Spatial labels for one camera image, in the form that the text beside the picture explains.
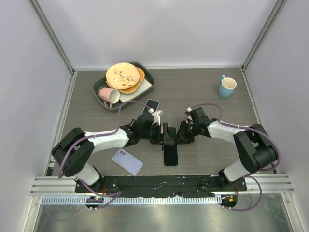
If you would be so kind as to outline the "teal-edged phone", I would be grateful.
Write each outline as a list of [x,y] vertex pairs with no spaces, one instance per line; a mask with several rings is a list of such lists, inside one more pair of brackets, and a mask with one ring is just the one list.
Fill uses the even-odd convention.
[[[173,138],[176,135],[176,128],[168,127],[169,138]],[[164,151],[164,165],[166,167],[178,166],[178,149],[177,144],[171,148],[166,148]]]

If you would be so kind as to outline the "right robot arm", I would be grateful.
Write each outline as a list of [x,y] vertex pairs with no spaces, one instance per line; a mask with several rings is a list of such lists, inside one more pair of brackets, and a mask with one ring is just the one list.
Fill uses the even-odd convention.
[[179,144],[194,142],[196,136],[221,139],[236,146],[239,159],[219,171],[218,185],[231,190],[236,181],[256,173],[279,160],[279,154],[263,126],[238,126],[216,118],[208,118],[201,107],[188,108],[188,118],[182,121],[174,141]]

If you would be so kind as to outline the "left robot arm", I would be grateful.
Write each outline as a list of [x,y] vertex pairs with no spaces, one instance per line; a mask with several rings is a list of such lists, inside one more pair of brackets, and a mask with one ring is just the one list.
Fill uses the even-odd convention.
[[133,146],[141,139],[155,145],[174,144],[176,129],[167,123],[160,123],[160,114],[142,114],[129,124],[110,131],[85,132],[79,127],[72,129],[52,149],[52,155],[60,166],[58,178],[77,177],[86,183],[91,192],[99,192],[103,186],[100,173],[87,163],[93,153]]

